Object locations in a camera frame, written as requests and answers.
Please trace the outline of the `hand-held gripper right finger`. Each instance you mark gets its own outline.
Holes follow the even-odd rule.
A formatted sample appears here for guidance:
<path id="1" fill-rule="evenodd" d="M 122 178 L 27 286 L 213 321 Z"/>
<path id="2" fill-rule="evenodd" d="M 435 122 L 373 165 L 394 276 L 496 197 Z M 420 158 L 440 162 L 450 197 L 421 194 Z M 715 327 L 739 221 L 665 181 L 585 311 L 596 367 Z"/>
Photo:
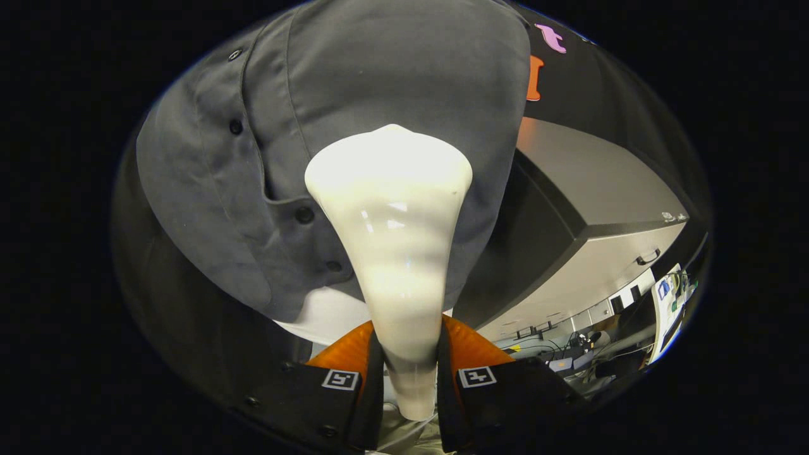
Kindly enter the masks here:
<path id="1" fill-rule="evenodd" d="M 437 416 L 444 451 L 540 453 L 584 414 L 584 398 L 543 361 L 515 360 L 442 316 Z"/>

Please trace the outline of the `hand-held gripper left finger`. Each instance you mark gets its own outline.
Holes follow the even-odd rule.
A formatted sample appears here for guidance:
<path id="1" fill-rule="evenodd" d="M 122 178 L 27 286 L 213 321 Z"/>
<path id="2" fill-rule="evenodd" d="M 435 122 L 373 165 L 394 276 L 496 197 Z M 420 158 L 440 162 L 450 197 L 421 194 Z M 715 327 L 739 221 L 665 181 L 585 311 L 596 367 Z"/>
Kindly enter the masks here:
<path id="1" fill-rule="evenodd" d="M 284 361 L 243 395 L 240 417 L 292 454 L 376 449 L 384 403 L 384 352 L 364 322 L 306 363 Z"/>

